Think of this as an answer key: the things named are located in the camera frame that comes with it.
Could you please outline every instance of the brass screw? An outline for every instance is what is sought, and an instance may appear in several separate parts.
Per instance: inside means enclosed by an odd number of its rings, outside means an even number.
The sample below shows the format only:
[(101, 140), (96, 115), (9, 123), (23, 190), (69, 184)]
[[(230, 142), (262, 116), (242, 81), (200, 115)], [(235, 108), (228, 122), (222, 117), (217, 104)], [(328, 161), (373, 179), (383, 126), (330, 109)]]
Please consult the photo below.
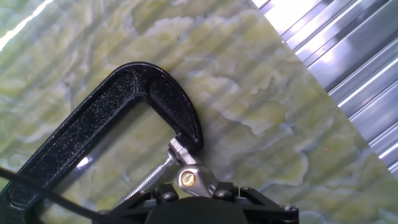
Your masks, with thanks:
[(193, 174), (193, 172), (185, 171), (181, 175), (181, 182), (186, 187), (192, 187), (195, 184), (195, 181), (195, 174)]

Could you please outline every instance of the corrugated metal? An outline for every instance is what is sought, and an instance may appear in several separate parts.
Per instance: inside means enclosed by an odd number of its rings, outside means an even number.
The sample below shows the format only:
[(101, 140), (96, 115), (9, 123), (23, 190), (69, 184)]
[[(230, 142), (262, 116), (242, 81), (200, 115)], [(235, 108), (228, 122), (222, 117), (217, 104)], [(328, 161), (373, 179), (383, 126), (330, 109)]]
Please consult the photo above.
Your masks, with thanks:
[(253, 0), (398, 177), (398, 0)]

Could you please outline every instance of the black c-clamp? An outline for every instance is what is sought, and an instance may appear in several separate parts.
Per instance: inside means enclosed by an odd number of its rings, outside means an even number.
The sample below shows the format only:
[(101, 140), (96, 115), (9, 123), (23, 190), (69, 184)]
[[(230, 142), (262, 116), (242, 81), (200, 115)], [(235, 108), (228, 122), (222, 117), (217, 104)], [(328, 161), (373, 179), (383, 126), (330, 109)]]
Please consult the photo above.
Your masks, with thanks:
[[(173, 128), (178, 142), (196, 154), (203, 135), (196, 111), (182, 87), (147, 62), (115, 69), (58, 127), (19, 174), (54, 188), (138, 102), (148, 104)], [(9, 183), (0, 194), (0, 223), (40, 223), (31, 211), (40, 196)]]

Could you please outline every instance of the bolt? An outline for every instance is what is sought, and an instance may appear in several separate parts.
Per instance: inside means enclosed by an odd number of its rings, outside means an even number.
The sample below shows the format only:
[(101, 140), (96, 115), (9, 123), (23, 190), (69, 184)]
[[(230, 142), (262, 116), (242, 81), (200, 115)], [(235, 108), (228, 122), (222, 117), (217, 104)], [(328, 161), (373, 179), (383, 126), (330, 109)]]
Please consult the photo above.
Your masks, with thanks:
[(229, 193), (230, 193), (230, 192), (227, 191), (227, 190), (217, 190), (216, 193), (215, 193), (215, 195), (216, 195), (217, 197), (224, 197), (224, 196), (228, 195)]
[(280, 208), (285, 210), (286, 212), (294, 212), (294, 211), (298, 210), (298, 208), (296, 206), (289, 205), (289, 204), (281, 205)]
[(252, 190), (252, 187), (242, 187), (242, 190)]
[(170, 198), (173, 198), (174, 196), (175, 196), (175, 193), (173, 193), (173, 192), (166, 192), (166, 193), (162, 194), (162, 198), (164, 198), (164, 199), (170, 199)]
[(185, 171), (181, 175), (181, 183), (182, 183), (182, 185), (184, 185), (186, 187), (192, 187), (195, 184), (195, 181), (196, 181), (196, 177), (195, 177), (195, 174), (193, 174), (193, 172)]

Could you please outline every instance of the green onyx slab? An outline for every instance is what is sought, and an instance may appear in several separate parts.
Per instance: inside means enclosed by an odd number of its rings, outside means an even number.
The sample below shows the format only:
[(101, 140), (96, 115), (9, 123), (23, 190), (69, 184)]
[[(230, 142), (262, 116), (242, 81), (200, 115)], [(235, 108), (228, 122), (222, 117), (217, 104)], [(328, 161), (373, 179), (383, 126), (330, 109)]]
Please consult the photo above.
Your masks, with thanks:
[[(0, 16), (0, 166), (17, 172), (116, 67), (147, 61), (190, 96), (220, 181), (301, 223), (398, 223), (398, 180), (250, 1), (1, 1)], [(110, 209), (165, 159), (171, 128), (132, 113), (64, 197)], [(42, 206), (45, 223), (91, 223)]]

